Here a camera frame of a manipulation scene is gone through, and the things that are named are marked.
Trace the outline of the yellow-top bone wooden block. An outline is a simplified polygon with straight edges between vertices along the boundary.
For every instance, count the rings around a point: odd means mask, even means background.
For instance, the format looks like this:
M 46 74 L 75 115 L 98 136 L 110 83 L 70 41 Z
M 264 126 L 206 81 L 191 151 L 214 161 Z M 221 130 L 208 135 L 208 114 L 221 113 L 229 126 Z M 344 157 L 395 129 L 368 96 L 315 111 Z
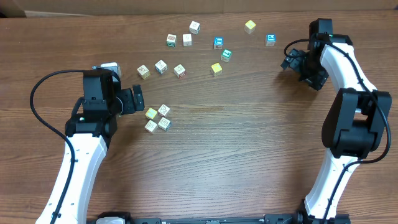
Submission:
M 149 108 L 149 109 L 146 111 L 146 113 L 145 113 L 146 118 L 147 118 L 147 119 L 150 119 L 150 120 L 155 119 L 155 118 L 157 117 L 157 115 L 158 115 L 158 111 L 155 110 L 155 109 L 153 109 L 153 108 Z

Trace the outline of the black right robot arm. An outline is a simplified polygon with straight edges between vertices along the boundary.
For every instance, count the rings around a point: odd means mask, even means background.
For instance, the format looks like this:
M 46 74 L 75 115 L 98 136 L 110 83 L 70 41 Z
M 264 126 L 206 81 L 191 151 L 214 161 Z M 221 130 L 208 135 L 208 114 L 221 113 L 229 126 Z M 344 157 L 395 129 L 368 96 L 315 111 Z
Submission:
M 392 97 L 366 78 L 351 39 L 334 34 L 331 19 L 311 22 L 309 34 L 307 63 L 329 75 L 336 97 L 322 127 L 325 158 L 304 207 L 309 223 L 339 223 L 337 204 L 355 169 L 370 162 L 367 156 L 383 134 L 386 148 L 391 146 L 387 117 Z

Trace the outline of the red-top C wooden block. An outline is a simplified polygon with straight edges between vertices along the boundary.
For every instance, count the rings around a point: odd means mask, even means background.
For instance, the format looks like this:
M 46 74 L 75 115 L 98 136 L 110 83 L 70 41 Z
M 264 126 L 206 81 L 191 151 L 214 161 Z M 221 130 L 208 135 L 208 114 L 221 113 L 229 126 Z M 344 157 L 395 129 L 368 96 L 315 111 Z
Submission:
M 158 124 L 156 122 L 154 122 L 153 120 L 148 120 L 148 122 L 144 126 L 146 131 L 150 132 L 151 134 L 154 134 L 155 131 L 158 129 L 158 127 L 159 127 Z

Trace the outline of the white I wooden block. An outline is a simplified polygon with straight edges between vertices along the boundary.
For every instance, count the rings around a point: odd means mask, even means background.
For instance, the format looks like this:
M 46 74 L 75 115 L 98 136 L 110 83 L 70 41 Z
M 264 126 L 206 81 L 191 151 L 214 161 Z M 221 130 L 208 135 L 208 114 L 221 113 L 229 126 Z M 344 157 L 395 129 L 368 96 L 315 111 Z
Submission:
M 171 109 L 165 104 L 162 104 L 160 106 L 160 108 L 158 109 L 158 114 L 165 118 L 170 114 L 170 112 L 171 112 Z

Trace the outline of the blue B wooden block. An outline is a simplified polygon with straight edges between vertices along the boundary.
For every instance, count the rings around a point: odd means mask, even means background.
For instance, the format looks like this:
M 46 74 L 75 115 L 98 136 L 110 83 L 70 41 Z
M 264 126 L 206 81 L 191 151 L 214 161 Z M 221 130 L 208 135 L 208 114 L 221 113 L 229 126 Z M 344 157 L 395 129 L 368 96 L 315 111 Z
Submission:
M 162 117 L 158 123 L 158 126 L 163 129 L 164 131 L 168 131 L 171 127 L 172 123 L 171 120 L 168 120 L 165 117 Z

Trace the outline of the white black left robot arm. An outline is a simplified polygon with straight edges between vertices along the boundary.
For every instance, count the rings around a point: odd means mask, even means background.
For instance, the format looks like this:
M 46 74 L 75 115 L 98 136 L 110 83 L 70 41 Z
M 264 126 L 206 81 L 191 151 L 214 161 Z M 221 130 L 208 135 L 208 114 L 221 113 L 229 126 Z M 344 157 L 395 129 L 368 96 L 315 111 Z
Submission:
M 117 131 L 118 117 L 144 110 L 140 85 L 121 87 L 116 63 L 81 70 L 83 92 L 61 133 L 65 152 L 55 185 L 37 223 L 86 223 L 98 169 Z

